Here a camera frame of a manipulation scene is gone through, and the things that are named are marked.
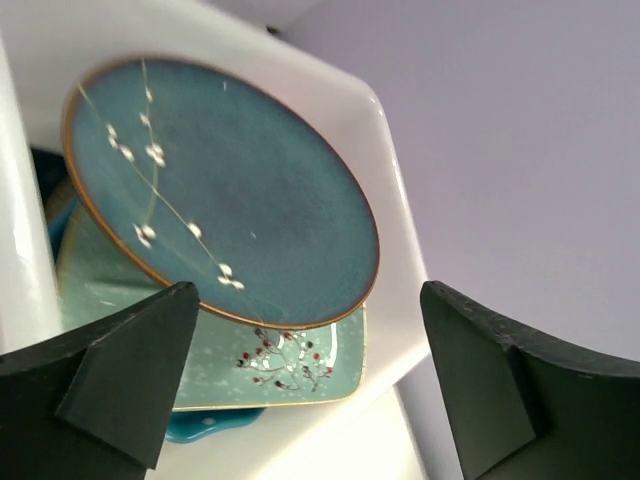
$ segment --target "blue ceramic plate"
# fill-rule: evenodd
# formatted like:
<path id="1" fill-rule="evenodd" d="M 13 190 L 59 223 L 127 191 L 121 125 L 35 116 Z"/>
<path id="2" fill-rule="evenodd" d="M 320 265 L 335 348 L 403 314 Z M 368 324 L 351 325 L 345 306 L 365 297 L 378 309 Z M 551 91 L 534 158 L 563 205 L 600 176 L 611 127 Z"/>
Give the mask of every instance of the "blue ceramic plate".
<path id="1" fill-rule="evenodd" d="M 102 67 L 72 92 L 67 165 L 96 223 L 163 285 L 210 312 L 296 329 L 349 315 L 379 244 L 347 166 L 304 120 L 212 68 L 172 59 Z"/>

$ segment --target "white wall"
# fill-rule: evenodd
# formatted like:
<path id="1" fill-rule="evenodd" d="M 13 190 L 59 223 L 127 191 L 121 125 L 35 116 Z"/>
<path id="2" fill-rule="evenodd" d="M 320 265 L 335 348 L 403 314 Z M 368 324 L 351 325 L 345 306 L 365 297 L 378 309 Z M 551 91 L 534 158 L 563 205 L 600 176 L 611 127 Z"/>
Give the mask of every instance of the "white wall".
<path id="1" fill-rule="evenodd" d="M 380 97 L 431 278 L 640 359 L 639 25 L 637 0 L 328 0 L 286 38 Z M 461 478 L 431 361 L 402 390 L 430 478 Z"/>

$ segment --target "speckled glaze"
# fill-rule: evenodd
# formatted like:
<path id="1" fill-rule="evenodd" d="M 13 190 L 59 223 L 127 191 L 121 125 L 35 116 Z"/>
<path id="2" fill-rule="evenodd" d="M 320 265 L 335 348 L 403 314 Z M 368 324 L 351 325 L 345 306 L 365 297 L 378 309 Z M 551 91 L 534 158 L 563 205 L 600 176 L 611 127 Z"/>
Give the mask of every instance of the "speckled glaze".
<path id="1" fill-rule="evenodd" d="M 362 190 L 313 128 L 247 83 L 126 60 L 78 85 L 64 128 L 97 223 L 160 283 L 193 281 L 209 311 L 301 329 L 369 294 L 379 244 Z"/>
<path id="2" fill-rule="evenodd" d="M 79 208 L 58 261 L 70 330 L 155 293 L 157 283 Z M 274 331 L 201 311 L 174 410 L 319 403 L 353 393 L 364 365 L 364 307 L 325 327 Z"/>

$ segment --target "dish rack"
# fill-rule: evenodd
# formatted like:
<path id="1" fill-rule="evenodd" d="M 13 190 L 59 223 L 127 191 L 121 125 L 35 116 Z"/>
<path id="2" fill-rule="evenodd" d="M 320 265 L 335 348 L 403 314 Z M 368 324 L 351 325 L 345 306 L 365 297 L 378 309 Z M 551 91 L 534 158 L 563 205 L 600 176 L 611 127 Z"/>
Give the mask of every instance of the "dish rack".
<path id="1" fill-rule="evenodd" d="M 421 258 L 391 134 L 373 91 L 327 65 L 195 0 L 5 2 L 0 16 L 0 351 L 61 330 L 42 207 L 27 142 L 61 151 L 60 120 L 71 86 L 108 58 L 161 52 L 219 66 L 290 106 L 340 153 L 370 200 L 381 263 L 368 305 L 365 378 L 350 399 L 269 409 L 252 426 L 249 462 L 242 433 L 189 446 L 166 445 L 148 478 L 221 478 L 251 470 L 281 478 L 274 462 L 317 451 L 341 425 L 394 385 L 429 352 L 418 294 Z"/>

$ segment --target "white shelf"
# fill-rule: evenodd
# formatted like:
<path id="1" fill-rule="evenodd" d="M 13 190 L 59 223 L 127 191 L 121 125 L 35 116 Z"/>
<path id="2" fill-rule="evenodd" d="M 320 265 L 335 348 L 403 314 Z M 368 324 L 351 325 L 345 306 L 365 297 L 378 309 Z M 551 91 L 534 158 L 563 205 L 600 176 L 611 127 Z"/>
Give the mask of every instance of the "white shelf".
<path id="1" fill-rule="evenodd" d="M 249 427 L 190 445 L 167 443 L 158 469 L 146 480 L 351 480 L 351 472 L 366 477 L 374 468 L 379 475 L 370 478 L 422 480 L 422 462 L 395 389 L 372 394 L 330 405 L 272 408 Z"/>
<path id="2" fill-rule="evenodd" d="M 334 404 L 269 409 L 246 429 L 167 445 L 149 478 L 211 478 L 221 465 L 231 472 L 225 480 L 251 478 L 251 469 L 261 479 L 278 475 L 269 465 L 317 452 L 428 354 L 418 303 L 426 273 L 386 117 L 364 82 L 196 1 L 22 0 L 2 8 L 30 142 L 60 150 L 66 94 L 97 63 L 132 53 L 187 56 L 251 81 L 309 121 L 349 165 L 376 216 L 381 264 L 367 301 L 367 365 L 358 392 Z"/>

